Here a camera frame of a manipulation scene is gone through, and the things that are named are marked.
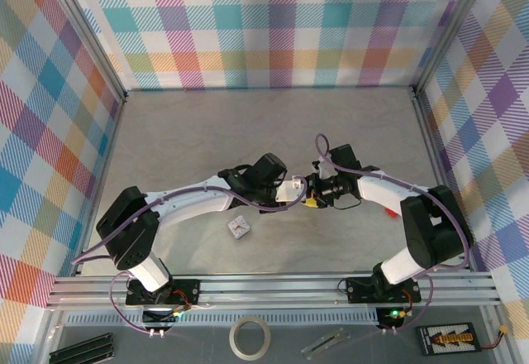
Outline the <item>small white square clock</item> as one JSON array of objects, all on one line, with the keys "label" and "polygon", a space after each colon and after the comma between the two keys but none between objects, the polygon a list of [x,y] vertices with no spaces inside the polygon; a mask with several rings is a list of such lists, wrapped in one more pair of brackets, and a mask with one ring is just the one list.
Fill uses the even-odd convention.
[{"label": "small white square clock", "polygon": [[236,240],[241,239],[247,233],[250,232],[251,228],[245,218],[240,215],[232,219],[228,224],[228,229]]}]

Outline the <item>small black controller board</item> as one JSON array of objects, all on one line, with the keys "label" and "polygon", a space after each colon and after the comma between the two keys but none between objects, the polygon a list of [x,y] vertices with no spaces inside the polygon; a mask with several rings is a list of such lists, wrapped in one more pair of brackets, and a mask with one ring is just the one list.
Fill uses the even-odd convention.
[{"label": "small black controller board", "polygon": [[185,313],[185,308],[176,309],[144,309],[141,314],[141,321],[149,323],[176,323]]},{"label": "small black controller board", "polygon": [[410,308],[377,308],[376,314],[378,319],[377,327],[380,329],[400,328],[404,325],[406,319],[410,316]]}]

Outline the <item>roll of clear tape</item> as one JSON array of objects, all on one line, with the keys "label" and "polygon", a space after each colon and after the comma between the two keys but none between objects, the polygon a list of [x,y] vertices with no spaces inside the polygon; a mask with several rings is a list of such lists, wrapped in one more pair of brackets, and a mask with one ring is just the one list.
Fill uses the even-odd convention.
[{"label": "roll of clear tape", "polygon": [[[238,334],[240,330],[243,328],[244,325],[247,323],[254,323],[260,326],[263,335],[264,335],[264,341],[261,346],[261,348],[254,353],[246,353],[244,352],[238,343]],[[260,317],[253,316],[253,315],[246,315],[238,319],[236,323],[234,323],[230,329],[229,332],[229,344],[231,347],[232,352],[241,360],[252,362],[259,360],[262,358],[265,353],[269,350],[269,346],[271,344],[271,332],[269,329],[268,324]]]}]

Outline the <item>black charger board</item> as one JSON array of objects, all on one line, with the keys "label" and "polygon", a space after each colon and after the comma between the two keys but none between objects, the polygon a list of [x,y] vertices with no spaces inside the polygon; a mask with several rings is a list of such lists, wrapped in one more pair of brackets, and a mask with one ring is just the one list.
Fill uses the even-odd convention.
[{"label": "black charger board", "polygon": [[416,332],[425,357],[482,351],[472,323],[417,326]]}]

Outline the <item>black bars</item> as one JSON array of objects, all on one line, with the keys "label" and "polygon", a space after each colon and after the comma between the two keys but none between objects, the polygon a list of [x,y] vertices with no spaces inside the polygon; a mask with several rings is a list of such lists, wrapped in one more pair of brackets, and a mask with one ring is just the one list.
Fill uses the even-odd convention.
[{"label": "black bars", "polygon": [[49,354],[49,364],[101,364],[114,357],[111,333],[77,342]]}]

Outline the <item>aluminium right side rail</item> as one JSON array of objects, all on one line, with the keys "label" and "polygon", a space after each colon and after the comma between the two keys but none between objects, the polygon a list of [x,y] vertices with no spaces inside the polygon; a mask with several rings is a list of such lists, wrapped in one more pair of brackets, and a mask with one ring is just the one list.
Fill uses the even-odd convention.
[{"label": "aluminium right side rail", "polygon": [[[411,95],[411,102],[412,107],[415,112],[415,115],[417,117],[417,122],[419,124],[419,128],[421,130],[422,139],[424,141],[427,155],[431,164],[431,168],[436,180],[436,184],[443,184],[445,186],[449,186],[449,181],[447,179],[441,157],[438,151],[438,146],[436,144],[433,131],[431,129],[431,126],[428,122],[427,112],[424,107],[424,103],[422,101],[422,96],[417,93],[417,90],[414,86],[410,86],[410,95]],[[467,255],[467,261],[465,264],[465,267],[459,264],[459,262],[456,262],[457,260],[461,260],[462,262],[465,261],[465,255]],[[457,270],[461,269],[462,271],[474,271],[472,265],[472,257],[470,255],[470,251],[468,253],[463,253],[457,256],[455,259],[449,260],[446,262],[446,266],[459,266]]]}]

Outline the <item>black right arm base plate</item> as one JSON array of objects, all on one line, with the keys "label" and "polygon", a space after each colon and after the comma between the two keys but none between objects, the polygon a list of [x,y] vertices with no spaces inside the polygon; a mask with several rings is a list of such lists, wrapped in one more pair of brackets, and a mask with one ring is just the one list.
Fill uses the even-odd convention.
[{"label": "black right arm base plate", "polygon": [[413,279],[397,285],[377,286],[370,277],[348,277],[346,295],[350,304],[393,304],[421,302],[418,283]]}]

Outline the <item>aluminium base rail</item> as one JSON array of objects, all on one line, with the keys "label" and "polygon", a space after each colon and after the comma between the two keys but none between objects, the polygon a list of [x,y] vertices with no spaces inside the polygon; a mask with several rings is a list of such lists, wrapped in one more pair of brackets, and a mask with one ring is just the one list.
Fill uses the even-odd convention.
[{"label": "aluminium base rail", "polygon": [[[198,280],[195,309],[329,309],[350,305],[345,278],[363,277],[363,273],[320,274],[225,274],[177,275],[178,282]],[[413,308],[431,306],[490,306],[501,304],[499,293],[488,272],[447,272],[431,274],[412,289],[420,295]],[[48,310],[109,309],[108,288],[112,277],[60,277],[48,298]]]}]

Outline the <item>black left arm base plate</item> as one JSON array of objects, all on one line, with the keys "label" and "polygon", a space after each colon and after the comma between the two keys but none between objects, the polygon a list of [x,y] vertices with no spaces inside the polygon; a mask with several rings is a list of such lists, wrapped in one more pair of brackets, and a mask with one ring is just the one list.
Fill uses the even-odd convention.
[{"label": "black left arm base plate", "polygon": [[200,293],[198,279],[172,279],[158,290],[148,291],[140,281],[129,280],[126,284],[126,305],[195,305]]}]

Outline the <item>aluminium left side rail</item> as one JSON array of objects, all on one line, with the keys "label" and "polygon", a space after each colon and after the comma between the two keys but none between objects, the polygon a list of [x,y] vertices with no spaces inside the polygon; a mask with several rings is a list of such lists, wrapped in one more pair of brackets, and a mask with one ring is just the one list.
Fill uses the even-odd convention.
[{"label": "aluminium left side rail", "polygon": [[106,184],[107,173],[109,171],[110,164],[112,162],[112,155],[113,155],[114,148],[117,142],[117,136],[119,134],[119,129],[122,123],[124,107],[126,106],[129,97],[130,97],[129,93],[125,92],[124,98],[121,99],[119,106],[117,108],[116,119],[113,124],[113,128],[110,134],[110,138],[107,144],[106,151],[104,153],[104,157],[102,158],[103,163],[102,163],[102,168],[101,168],[101,174],[95,186],[94,197],[91,203],[90,211],[88,213],[86,225],[83,231],[81,232],[78,243],[76,244],[76,247],[75,247],[74,257],[80,256],[89,246],[91,236],[93,233],[93,229],[97,221],[98,208],[99,208],[99,205],[102,199],[102,193],[104,191],[104,187]]}]

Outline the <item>aluminium right corner post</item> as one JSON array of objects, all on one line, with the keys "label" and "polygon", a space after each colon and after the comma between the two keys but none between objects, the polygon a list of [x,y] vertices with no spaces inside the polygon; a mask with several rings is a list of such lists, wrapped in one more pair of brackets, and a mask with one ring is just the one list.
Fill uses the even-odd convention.
[{"label": "aluminium right corner post", "polygon": [[463,25],[476,0],[450,0],[440,19],[440,27],[434,31],[430,49],[423,55],[417,76],[410,87],[418,100],[433,79],[452,41]]}]

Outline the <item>aluminium corner post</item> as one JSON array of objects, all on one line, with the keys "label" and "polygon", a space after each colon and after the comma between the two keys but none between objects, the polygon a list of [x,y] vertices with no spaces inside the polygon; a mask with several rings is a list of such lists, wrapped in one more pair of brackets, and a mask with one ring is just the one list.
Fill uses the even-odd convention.
[{"label": "aluminium corner post", "polygon": [[417,76],[410,87],[418,100],[433,79],[452,41],[463,25],[476,0],[450,0],[440,19],[440,27],[434,31],[430,49],[423,55]]},{"label": "aluminium corner post", "polygon": [[111,61],[107,57],[99,39],[96,36],[91,24],[86,18],[83,9],[79,5],[78,0],[58,0],[68,17],[71,25],[79,35],[80,40],[88,47],[89,54],[93,57],[95,65],[101,70],[101,74],[105,81],[112,88],[121,103],[125,103],[127,99],[127,91],[125,86],[114,70]]}]

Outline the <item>aluminium left corner post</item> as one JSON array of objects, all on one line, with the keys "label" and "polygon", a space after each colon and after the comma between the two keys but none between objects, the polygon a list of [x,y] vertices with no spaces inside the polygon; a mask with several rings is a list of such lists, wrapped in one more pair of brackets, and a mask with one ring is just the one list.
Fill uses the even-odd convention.
[{"label": "aluminium left corner post", "polygon": [[93,57],[95,65],[101,70],[101,74],[105,81],[112,88],[121,103],[125,103],[127,99],[127,91],[125,86],[114,70],[111,61],[107,57],[99,39],[96,36],[91,24],[86,18],[83,9],[79,5],[78,0],[58,0],[68,17],[71,25],[79,35],[80,40],[88,47],[89,54]]}]

